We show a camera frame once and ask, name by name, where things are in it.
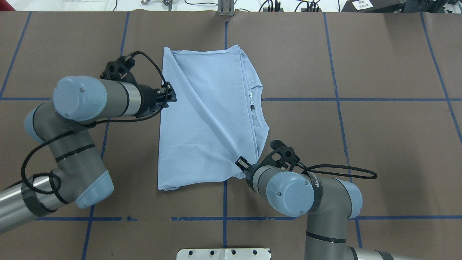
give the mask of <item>light blue shirt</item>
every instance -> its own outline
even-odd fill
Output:
[[[263,85],[244,51],[164,48],[163,74],[178,101],[161,114],[159,190],[244,178],[234,163],[256,163],[269,130]]]

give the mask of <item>white label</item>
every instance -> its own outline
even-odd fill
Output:
[[[354,8],[356,8],[356,10],[362,10],[362,9],[374,7],[369,0],[354,1],[353,5],[354,5]]]

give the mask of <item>light blue fabric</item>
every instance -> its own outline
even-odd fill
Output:
[[[159,190],[244,178],[234,162],[256,163],[269,130],[263,86],[244,51],[165,48],[163,74],[178,101],[160,119]]]

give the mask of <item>white floor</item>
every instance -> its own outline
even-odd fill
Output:
[[[217,0],[187,0],[190,3],[214,2]],[[237,0],[235,8],[245,8],[257,12],[265,0]],[[116,0],[8,0],[18,11],[112,11],[116,6]],[[340,0],[340,8],[343,8],[346,0]],[[298,0],[282,0],[281,7],[285,12],[293,12],[298,5]],[[323,12],[338,12],[337,0],[319,0],[319,7]],[[132,11],[145,9],[150,11],[167,11],[168,8],[162,0],[151,0],[149,5],[142,5],[140,0],[118,0],[116,11]],[[461,13],[459,6],[446,5],[447,10]],[[203,11],[217,10],[216,5],[188,5],[184,0],[173,0],[173,11]]]

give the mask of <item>white bracket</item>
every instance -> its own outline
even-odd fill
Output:
[[[176,255],[176,260],[271,260],[271,250],[269,248],[181,249]]]
[[[234,0],[218,0],[218,16],[234,16]]]

